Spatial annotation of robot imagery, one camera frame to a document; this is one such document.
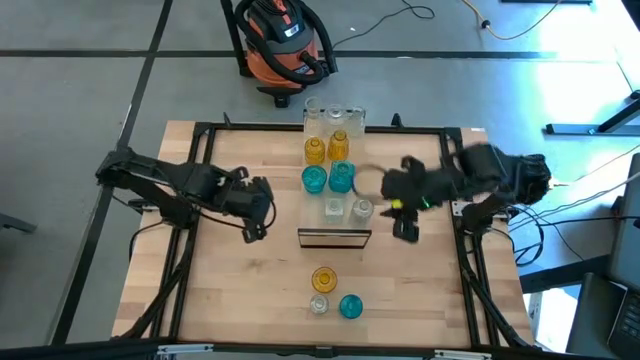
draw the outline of wooden tabletop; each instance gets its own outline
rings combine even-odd
[[[194,122],[167,124],[158,158],[186,161]],[[465,146],[487,140],[482,129],[463,129]],[[377,213],[364,250],[301,249],[297,238],[304,189],[303,135],[279,131],[218,131],[212,163],[244,165],[251,176],[267,176],[278,216],[268,236],[247,245],[238,229],[202,219],[179,339],[254,344],[353,346],[470,346],[460,272],[447,206],[420,215],[420,241],[411,245],[391,234],[392,219]],[[375,163],[399,167],[411,154],[427,167],[439,166],[439,143],[432,135],[367,134],[365,148]],[[159,220],[146,213],[141,226]],[[494,226],[506,230],[495,222]],[[128,330],[158,291],[171,228],[162,225],[138,236],[113,327]],[[492,297],[519,335],[532,342],[511,243],[488,233],[483,247]],[[309,301],[316,294],[311,274],[333,268],[338,286],[328,294],[330,310],[315,316]],[[347,320],[337,305],[346,294],[364,303],[362,316]],[[488,343],[481,303],[476,313],[483,343]],[[168,332],[173,299],[162,334]]]

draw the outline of gray floor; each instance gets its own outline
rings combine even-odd
[[[2,0],[0,49],[146,49],[161,0]],[[400,9],[396,1],[308,0],[334,41],[362,31]],[[590,123],[621,106],[630,85],[640,85],[621,52],[629,19],[620,4],[562,5],[522,38],[500,42],[479,34],[471,12],[457,1],[421,1],[436,19],[405,13],[375,32],[341,46],[349,50],[527,51],[558,53],[553,60],[340,58],[340,72],[289,109],[274,109],[237,76],[233,59],[158,59],[131,146],[154,156],[167,120],[299,122],[307,95],[327,103],[361,105],[371,124],[387,124],[399,112],[410,125],[484,127],[510,153],[543,153],[554,176],[571,181],[640,141],[543,135],[548,122]],[[496,31],[512,34],[549,5],[479,2]],[[594,24],[616,26],[596,28]],[[228,50],[217,2],[176,1],[161,49]],[[50,322],[98,191],[93,172],[118,138],[142,59],[29,59],[0,57],[0,211],[37,223],[33,235],[0,231],[0,347],[46,342]],[[629,157],[571,188],[554,190],[547,209],[622,181]],[[606,211],[615,194],[560,218]],[[127,269],[130,234],[139,216],[113,203],[71,332],[71,341],[108,338]],[[610,224],[564,226],[563,235],[583,257],[604,254]],[[518,245],[537,239],[535,228],[514,232]],[[554,231],[542,257],[523,273],[576,261]]]

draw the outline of orange shop vacuum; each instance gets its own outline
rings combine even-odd
[[[235,11],[231,0],[220,2],[240,75],[264,84],[258,91],[273,96],[276,107],[286,108],[291,95],[338,71],[327,29],[301,0],[242,0]],[[238,28],[246,36],[246,57]]]

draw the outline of yellow cable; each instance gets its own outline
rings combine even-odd
[[[473,4],[470,2],[470,0],[462,0],[462,2],[465,3],[465,5],[467,5],[469,7],[469,9],[473,10],[473,12],[476,14],[476,16],[480,19],[481,22],[486,21],[484,16],[482,16],[482,14],[480,14],[480,11],[475,6],[473,6]],[[487,25],[486,29],[489,30],[489,33],[491,35],[493,35],[493,37],[495,37],[496,39],[499,39],[499,40],[513,40],[515,38],[518,38],[518,37],[528,33],[529,31],[533,30],[533,28],[538,26],[538,24],[540,24],[542,22],[542,20],[544,20],[547,16],[549,16],[549,14],[551,14],[551,12],[553,12],[553,10],[555,10],[556,7],[558,7],[558,5],[560,5],[561,2],[562,2],[562,0],[556,1],[555,5],[553,5],[553,7],[551,8],[551,10],[549,10],[549,12],[544,14],[544,16],[541,17],[540,20],[536,21],[535,24],[531,25],[530,28],[528,28],[527,30],[521,32],[518,35],[508,36],[508,37],[500,36],[500,35],[498,35],[498,34],[493,32],[493,30],[491,29],[491,25]]]

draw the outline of vacuum hose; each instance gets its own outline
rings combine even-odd
[[[235,11],[236,23],[238,24],[240,30],[245,33],[247,39],[251,42],[251,44],[255,46],[256,50],[258,51],[258,53],[260,53],[271,70],[273,70],[279,76],[301,85],[313,85],[322,81],[322,79],[324,78],[324,69],[322,67],[322,64],[317,61],[317,59],[309,55],[306,51],[301,54],[300,60],[302,60],[313,70],[313,74],[311,75],[299,74],[295,71],[292,71],[286,66],[282,65],[282,63],[280,63],[278,59],[276,59],[276,57],[271,52],[271,49],[269,49],[267,42],[249,25],[249,22],[244,17],[244,14],[251,6],[251,3],[253,3],[254,1],[255,0],[240,1]],[[325,51],[325,58],[327,59],[329,72],[336,72],[337,67],[335,64],[335,57],[333,55],[333,50],[331,49],[331,41],[329,40],[329,35],[324,27],[324,24],[322,24],[320,18],[318,18],[318,16],[302,1],[300,1],[299,3],[302,9],[303,17],[318,31],[320,42],[322,43],[322,47]]]

